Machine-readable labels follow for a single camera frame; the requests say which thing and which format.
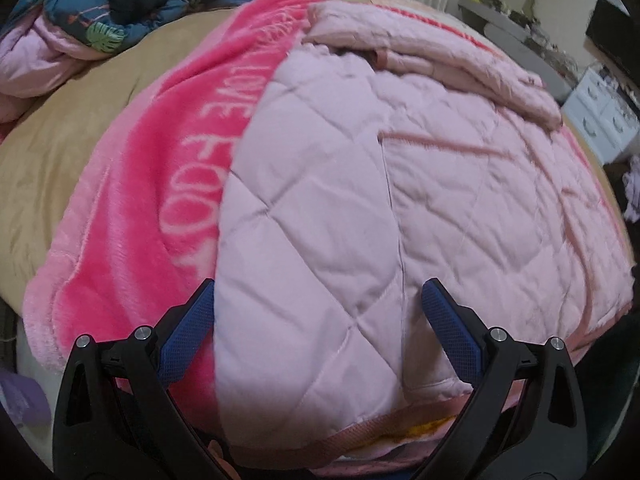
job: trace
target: white drawer cabinet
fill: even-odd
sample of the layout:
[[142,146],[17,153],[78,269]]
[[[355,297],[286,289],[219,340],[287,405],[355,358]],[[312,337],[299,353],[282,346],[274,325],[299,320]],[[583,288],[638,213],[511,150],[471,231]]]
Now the white drawer cabinet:
[[567,99],[562,113],[601,164],[614,161],[640,132],[636,115],[591,69]]

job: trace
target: fleece blanket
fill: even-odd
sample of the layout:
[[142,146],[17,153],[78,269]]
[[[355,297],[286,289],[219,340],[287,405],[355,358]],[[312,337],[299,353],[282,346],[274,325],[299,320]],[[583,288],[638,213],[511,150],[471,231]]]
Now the fleece blanket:
[[34,355],[62,367],[80,333],[123,337],[215,276],[214,346],[174,396],[262,468],[458,412],[430,277],[577,358],[631,299],[596,179],[539,78],[404,14],[249,4],[114,123],[28,287]]
[[19,0],[0,30],[0,123],[87,62],[126,50],[195,10],[251,0]]

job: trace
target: hot pink blanket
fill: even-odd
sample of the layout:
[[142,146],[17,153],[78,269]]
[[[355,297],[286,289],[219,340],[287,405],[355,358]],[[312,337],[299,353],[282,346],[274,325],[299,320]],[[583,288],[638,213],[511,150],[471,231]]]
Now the hot pink blanket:
[[[81,333],[112,340],[155,324],[213,277],[234,147],[309,3],[244,6],[107,130],[25,294],[38,361],[62,368]],[[208,338],[172,390],[203,430],[216,427],[213,370]]]

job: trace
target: drawer handle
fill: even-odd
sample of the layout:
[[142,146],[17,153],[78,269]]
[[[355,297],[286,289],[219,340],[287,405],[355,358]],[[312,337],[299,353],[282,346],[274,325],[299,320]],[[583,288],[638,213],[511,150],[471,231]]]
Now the drawer handle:
[[615,117],[613,117],[613,125],[615,126],[616,130],[618,131],[619,134],[622,133],[622,131],[624,130],[624,127],[621,126],[618,121],[616,120]]
[[587,118],[584,118],[582,120],[582,126],[584,126],[585,131],[591,136],[591,137],[595,137],[596,136],[596,132],[594,130],[590,130],[589,129],[589,123],[587,122]]

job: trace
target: silver screw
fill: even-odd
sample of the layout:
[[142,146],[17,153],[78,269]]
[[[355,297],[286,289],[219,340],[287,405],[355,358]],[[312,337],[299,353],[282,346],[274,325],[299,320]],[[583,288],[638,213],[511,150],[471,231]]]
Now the silver screw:
[[134,333],[134,336],[136,337],[136,339],[138,339],[140,341],[144,341],[150,335],[151,335],[151,327],[150,326],[139,326],[136,329],[135,333]]
[[559,337],[552,337],[551,346],[556,350],[562,350],[564,348],[564,341],[562,341],[562,339],[560,339]]
[[76,346],[78,348],[84,348],[90,342],[91,342],[91,338],[87,334],[81,335],[78,339],[76,339]]
[[507,339],[507,333],[501,328],[492,328],[490,334],[496,341],[505,341]]

